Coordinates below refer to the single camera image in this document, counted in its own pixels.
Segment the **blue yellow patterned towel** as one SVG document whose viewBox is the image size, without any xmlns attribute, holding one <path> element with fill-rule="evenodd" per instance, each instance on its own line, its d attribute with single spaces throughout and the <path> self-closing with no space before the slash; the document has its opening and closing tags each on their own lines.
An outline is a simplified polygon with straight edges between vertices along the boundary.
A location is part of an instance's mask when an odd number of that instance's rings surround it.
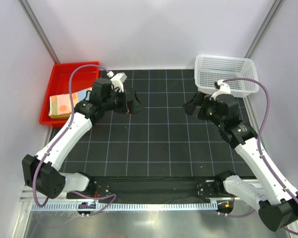
<svg viewBox="0 0 298 238">
<path fill-rule="evenodd" d="M 49 114 L 49 117 L 51 119 L 57 119 L 57 120 L 67 120 L 69 117 L 70 117 L 71 114 L 62 114 L 62 115 L 52 115 L 52 114 Z"/>
</svg>

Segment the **orange towel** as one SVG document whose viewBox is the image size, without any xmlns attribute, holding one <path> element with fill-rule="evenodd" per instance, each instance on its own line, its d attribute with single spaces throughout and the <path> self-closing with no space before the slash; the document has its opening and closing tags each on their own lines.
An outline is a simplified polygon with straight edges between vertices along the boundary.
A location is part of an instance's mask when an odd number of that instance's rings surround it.
<svg viewBox="0 0 298 238">
<path fill-rule="evenodd" d="M 91 88 L 86 88 L 72 93 L 74 106 L 82 100 L 88 100 L 89 91 L 91 91 Z M 71 113 L 72 113 L 72 105 L 71 105 L 69 94 L 50 96 L 50 109 L 49 109 L 48 115 L 49 114 L 62 115 L 62 114 L 71 114 Z"/>
</svg>

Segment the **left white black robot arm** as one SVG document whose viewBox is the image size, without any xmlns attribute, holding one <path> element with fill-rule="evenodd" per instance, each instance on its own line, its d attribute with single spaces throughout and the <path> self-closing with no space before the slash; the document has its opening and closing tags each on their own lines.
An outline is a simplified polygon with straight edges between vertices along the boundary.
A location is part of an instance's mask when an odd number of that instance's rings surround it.
<svg viewBox="0 0 298 238">
<path fill-rule="evenodd" d="M 143 110 L 133 87 L 124 88 L 124 73 L 111 79 L 99 78 L 92 89 L 74 107 L 74 114 L 57 135 L 35 156 L 22 160 L 25 184 L 32 188 L 35 201 L 37 193 L 54 199 L 62 192 L 77 191 L 83 198 L 95 193 L 94 178 L 83 172 L 60 173 L 63 161 L 78 141 L 108 111 L 118 114 L 136 114 Z"/>
</svg>

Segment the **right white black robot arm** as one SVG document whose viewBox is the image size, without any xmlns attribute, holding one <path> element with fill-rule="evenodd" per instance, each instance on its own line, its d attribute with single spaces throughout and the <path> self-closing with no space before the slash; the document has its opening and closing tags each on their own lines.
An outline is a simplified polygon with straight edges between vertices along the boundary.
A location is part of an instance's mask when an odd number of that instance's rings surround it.
<svg viewBox="0 0 298 238">
<path fill-rule="evenodd" d="M 200 106 L 197 118 L 217 126 L 221 138 L 243 158 L 261 184 L 261 188 L 245 182 L 231 171 L 215 177 L 218 196 L 236 195 L 249 204 L 271 231 L 285 228 L 298 220 L 298 190 L 280 173 L 264 148 L 258 148 L 258 135 L 253 127 L 239 118 L 237 99 L 221 94 L 213 99 L 197 92 L 183 105 L 187 115 Z"/>
</svg>

